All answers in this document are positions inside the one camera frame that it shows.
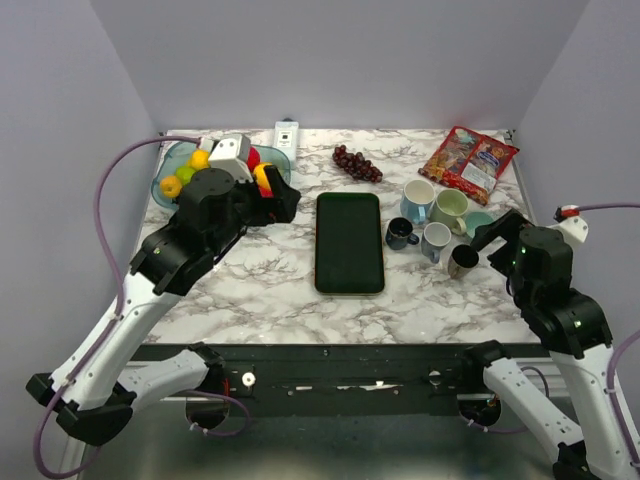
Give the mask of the mint green bird-print mug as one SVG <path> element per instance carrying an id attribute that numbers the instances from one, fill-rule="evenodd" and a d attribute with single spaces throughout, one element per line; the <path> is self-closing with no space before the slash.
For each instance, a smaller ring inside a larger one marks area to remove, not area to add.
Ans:
<path id="1" fill-rule="evenodd" d="M 466 215 L 464 222 L 466 225 L 466 236 L 473 239 L 478 227 L 490 225 L 494 217 L 483 211 L 473 211 Z"/>

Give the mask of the brown small cup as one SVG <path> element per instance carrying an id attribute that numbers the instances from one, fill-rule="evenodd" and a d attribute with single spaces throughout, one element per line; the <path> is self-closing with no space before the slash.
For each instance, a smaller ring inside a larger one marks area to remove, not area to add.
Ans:
<path id="1" fill-rule="evenodd" d="M 478 252 L 469 245 L 457 245 L 447 262 L 447 273 L 452 279 L 463 278 L 479 263 Z"/>

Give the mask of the light green ceramic mug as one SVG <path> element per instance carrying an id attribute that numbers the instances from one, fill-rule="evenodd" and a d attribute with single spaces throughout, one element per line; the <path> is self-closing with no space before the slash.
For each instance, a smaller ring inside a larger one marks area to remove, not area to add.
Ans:
<path id="1" fill-rule="evenodd" d="M 444 189 L 437 194 L 429 220 L 446 225 L 455 235 L 464 235 L 467 226 L 464 220 L 469 210 L 469 200 L 460 191 Z"/>

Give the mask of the grey-blue small cup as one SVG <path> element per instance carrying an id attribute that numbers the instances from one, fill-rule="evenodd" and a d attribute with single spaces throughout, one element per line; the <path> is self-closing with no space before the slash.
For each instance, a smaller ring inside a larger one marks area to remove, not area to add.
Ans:
<path id="1" fill-rule="evenodd" d="M 442 251 L 451 241 L 451 231 L 443 223 L 430 222 L 422 232 L 421 253 L 432 264 L 438 264 Z"/>

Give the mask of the light blue hexagonal mug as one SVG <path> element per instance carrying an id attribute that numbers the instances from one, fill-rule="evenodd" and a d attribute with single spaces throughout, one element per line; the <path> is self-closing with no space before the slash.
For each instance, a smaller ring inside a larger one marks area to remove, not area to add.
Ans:
<path id="1" fill-rule="evenodd" d="M 429 182 L 411 180 L 403 188 L 400 213 L 412 224 L 425 224 L 435 197 L 436 192 Z"/>

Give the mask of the dark blue gold-rimmed cup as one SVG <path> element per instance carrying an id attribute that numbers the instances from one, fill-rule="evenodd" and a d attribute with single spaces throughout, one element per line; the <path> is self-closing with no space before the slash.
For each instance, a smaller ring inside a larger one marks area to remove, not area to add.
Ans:
<path id="1" fill-rule="evenodd" d="M 413 224 L 408 219 L 396 217 L 387 226 L 385 242 L 390 249 L 399 251 L 408 245 L 418 245 L 420 238 L 413 233 Z"/>

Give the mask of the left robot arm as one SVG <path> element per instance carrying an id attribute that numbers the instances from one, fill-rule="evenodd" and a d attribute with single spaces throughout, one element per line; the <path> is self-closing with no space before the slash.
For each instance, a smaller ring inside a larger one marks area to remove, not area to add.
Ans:
<path id="1" fill-rule="evenodd" d="M 222 357 L 202 343 L 128 373 L 125 367 L 148 333 L 246 234 L 250 227 L 293 221 L 301 194 L 274 166 L 264 169 L 272 194 L 220 168 L 198 171 L 182 188 L 169 222 L 150 234 L 130 263 L 124 295 L 74 354 L 52 373 L 32 376 L 28 393 L 57 415 L 72 438 L 99 447 L 133 414 L 171 395 L 220 394 Z"/>

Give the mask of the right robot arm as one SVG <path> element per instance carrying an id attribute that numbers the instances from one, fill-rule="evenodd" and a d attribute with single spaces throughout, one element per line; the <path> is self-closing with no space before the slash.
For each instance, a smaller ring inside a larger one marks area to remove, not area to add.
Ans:
<path id="1" fill-rule="evenodd" d="M 545 450 L 557 479 L 636 479 L 639 432 L 626 403 L 605 313 L 572 287 L 573 253 L 589 227 L 577 206 L 557 209 L 555 224 L 536 226 L 512 209 L 479 226 L 471 248 L 489 255 L 522 319 L 558 368 L 577 419 L 571 421 L 523 373 L 497 341 L 463 353 L 460 379 L 467 389 L 486 388 L 505 402 Z"/>

